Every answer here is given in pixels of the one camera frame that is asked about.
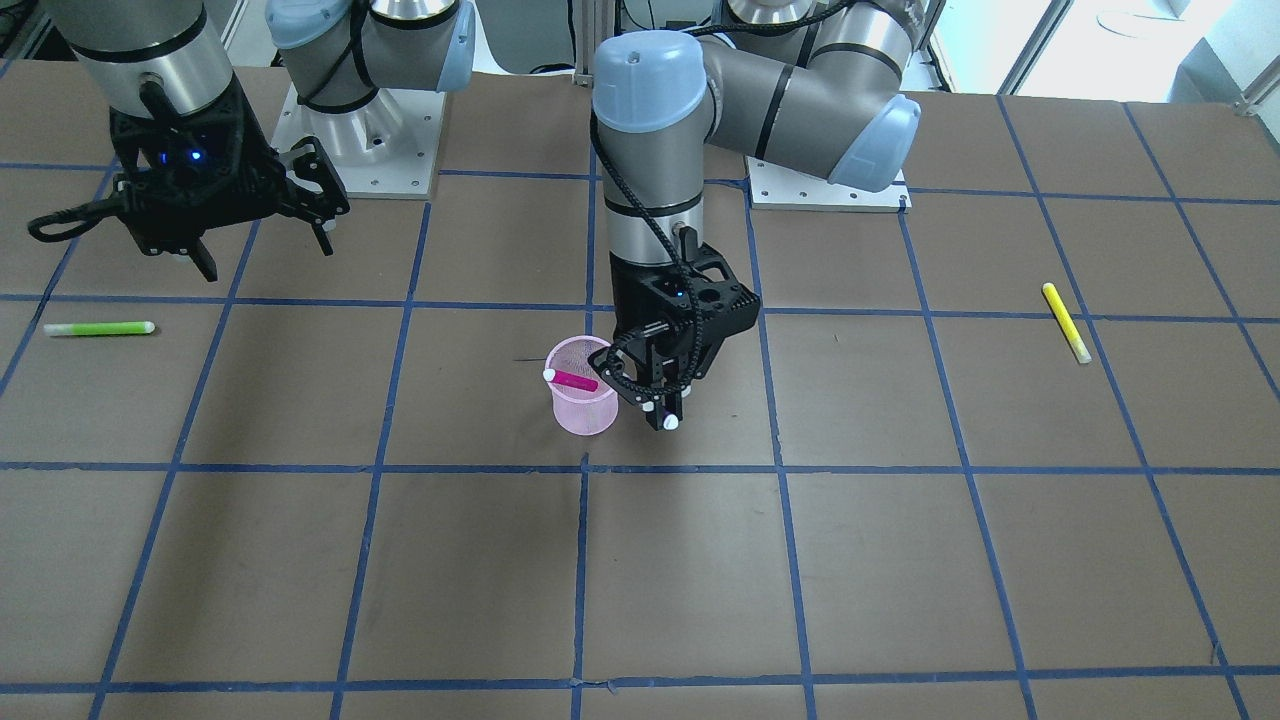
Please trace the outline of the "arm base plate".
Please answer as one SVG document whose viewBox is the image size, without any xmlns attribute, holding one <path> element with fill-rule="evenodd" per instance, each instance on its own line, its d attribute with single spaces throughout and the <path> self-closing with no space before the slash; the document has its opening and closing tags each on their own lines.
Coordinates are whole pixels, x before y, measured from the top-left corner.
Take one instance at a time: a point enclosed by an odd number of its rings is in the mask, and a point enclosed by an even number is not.
<svg viewBox="0 0 1280 720">
<path fill-rule="evenodd" d="M 746 168 L 751 205 L 762 210 L 886 214 L 913 208 L 902 172 L 886 190 L 868 191 L 832 184 L 758 159 L 748 159 Z"/>
<path fill-rule="evenodd" d="M 428 201 L 439 167 L 449 94 L 381 88 L 364 108 L 326 114 L 297 102 L 288 88 L 271 143 L 287 150 L 319 138 L 352 199 Z"/>
</svg>

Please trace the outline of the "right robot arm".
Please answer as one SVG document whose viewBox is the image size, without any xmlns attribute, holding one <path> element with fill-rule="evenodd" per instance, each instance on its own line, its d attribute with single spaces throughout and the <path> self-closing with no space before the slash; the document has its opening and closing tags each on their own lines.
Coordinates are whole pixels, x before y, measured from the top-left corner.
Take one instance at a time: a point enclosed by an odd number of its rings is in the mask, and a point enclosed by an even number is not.
<svg viewBox="0 0 1280 720">
<path fill-rule="evenodd" d="M 488 54 L 472 1 L 46 1 L 108 104 L 101 199 L 29 220 L 44 243 L 114 218 L 138 251 L 218 265 L 210 231 L 291 218 L 321 252 L 356 197 L 428 199 L 445 97 Z"/>
</svg>

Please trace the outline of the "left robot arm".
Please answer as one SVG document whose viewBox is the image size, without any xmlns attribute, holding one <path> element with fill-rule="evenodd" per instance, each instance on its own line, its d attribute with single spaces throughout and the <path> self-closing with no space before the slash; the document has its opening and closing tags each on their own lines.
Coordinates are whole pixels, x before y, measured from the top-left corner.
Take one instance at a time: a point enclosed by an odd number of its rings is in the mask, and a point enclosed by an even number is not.
<svg viewBox="0 0 1280 720">
<path fill-rule="evenodd" d="M 762 310 L 707 242 L 707 147 L 887 190 L 920 122 L 901 87 L 924 29 L 923 1 L 722 1 L 708 24 L 598 46 L 590 136 L 616 325 L 589 364 L 652 428 L 678 427 L 692 383 Z"/>
</svg>

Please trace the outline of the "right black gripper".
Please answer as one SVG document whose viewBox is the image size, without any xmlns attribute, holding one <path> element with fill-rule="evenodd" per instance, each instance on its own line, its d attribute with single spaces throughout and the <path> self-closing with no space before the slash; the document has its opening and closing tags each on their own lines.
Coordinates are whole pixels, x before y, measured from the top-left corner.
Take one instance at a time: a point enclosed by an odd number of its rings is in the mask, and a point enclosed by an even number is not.
<svg viewBox="0 0 1280 720">
<path fill-rule="evenodd" d="M 146 251 L 186 249 L 206 282 L 218 281 L 206 231 L 264 219 L 289 202 L 312 225 L 349 213 L 320 140 L 300 138 L 282 164 L 237 76 L 212 104 L 170 124 L 113 108 L 108 132 L 122 165 L 109 192 L 119 219 Z"/>
</svg>

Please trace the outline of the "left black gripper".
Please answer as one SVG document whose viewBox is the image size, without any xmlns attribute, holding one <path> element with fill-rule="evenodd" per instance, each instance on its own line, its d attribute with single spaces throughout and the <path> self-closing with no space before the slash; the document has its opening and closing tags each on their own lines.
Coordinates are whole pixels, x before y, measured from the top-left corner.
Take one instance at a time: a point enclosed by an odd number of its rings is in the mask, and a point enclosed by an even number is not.
<svg viewBox="0 0 1280 720">
<path fill-rule="evenodd" d="M 616 328 L 603 379 L 644 413 L 663 405 L 681 427 L 686 387 L 707 375 L 728 337 L 755 325 L 760 297 L 708 243 L 696 249 L 689 275 L 612 254 L 611 279 Z"/>
</svg>

